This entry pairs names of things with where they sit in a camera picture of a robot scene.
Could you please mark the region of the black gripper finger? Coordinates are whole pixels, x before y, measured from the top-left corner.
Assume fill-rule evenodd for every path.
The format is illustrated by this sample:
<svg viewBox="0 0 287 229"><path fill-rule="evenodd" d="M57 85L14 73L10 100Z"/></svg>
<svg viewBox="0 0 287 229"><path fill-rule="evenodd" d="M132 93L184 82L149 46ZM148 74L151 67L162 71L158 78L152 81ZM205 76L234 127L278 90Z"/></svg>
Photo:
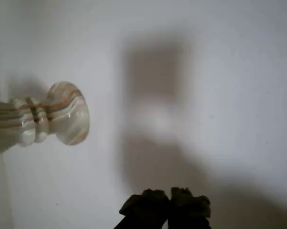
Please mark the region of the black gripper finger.
<svg viewBox="0 0 287 229"><path fill-rule="evenodd" d="M168 228L210 229L210 205L208 197L195 197L188 188L171 188Z"/></svg>
<svg viewBox="0 0 287 229"><path fill-rule="evenodd" d="M161 229L167 220L170 200L163 190L146 189L131 195L119 213L124 218L115 229Z"/></svg>

